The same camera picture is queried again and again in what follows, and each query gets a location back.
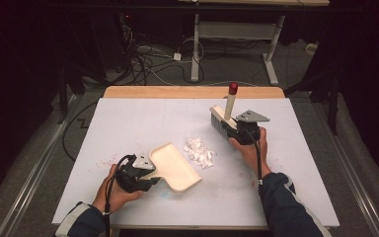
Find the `brush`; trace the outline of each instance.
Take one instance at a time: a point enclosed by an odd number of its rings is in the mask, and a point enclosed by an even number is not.
[[[226,101],[226,111],[223,111],[219,106],[215,105],[210,108],[211,111],[211,124],[222,134],[225,138],[227,130],[223,127],[223,123],[227,123],[230,127],[236,129],[236,122],[231,118],[233,105],[235,104],[236,93],[238,92],[238,84],[232,82],[229,85],[229,93]]]

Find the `jacket sleeve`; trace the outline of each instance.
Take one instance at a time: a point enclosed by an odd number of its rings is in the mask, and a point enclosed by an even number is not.
[[[106,230],[103,215],[92,205],[78,202],[64,217],[53,236],[96,237]]]
[[[290,178],[270,173],[260,186],[266,222],[273,236],[331,236],[297,197]]]

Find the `red handle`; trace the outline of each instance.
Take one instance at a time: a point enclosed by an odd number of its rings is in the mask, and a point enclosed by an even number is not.
[[[236,95],[236,93],[238,92],[238,84],[236,82],[232,82],[230,83],[229,85],[229,95]]]

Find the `table surface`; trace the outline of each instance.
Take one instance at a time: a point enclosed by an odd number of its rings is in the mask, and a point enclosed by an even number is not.
[[[190,163],[202,180],[183,193],[172,192],[165,182],[159,182],[143,198],[113,214],[112,227],[266,229],[255,177],[239,152],[209,121],[209,107],[225,107],[226,100],[222,98],[227,90],[227,87],[108,88],[98,103],[52,223],[59,224],[77,201],[92,202],[111,164],[122,156],[147,155],[173,142],[188,159],[183,151],[186,140],[199,136],[217,153],[213,167],[202,169]],[[260,126],[268,130],[271,169],[290,175],[299,198],[325,226],[339,226],[301,127],[282,91],[240,87],[237,97],[232,116],[253,110],[270,118]]]

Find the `crumpled paper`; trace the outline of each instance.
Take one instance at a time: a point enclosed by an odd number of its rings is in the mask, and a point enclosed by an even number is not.
[[[213,165],[212,157],[216,155],[214,151],[207,149],[199,137],[187,139],[184,151],[189,155],[194,165],[201,166],[203,169]]]

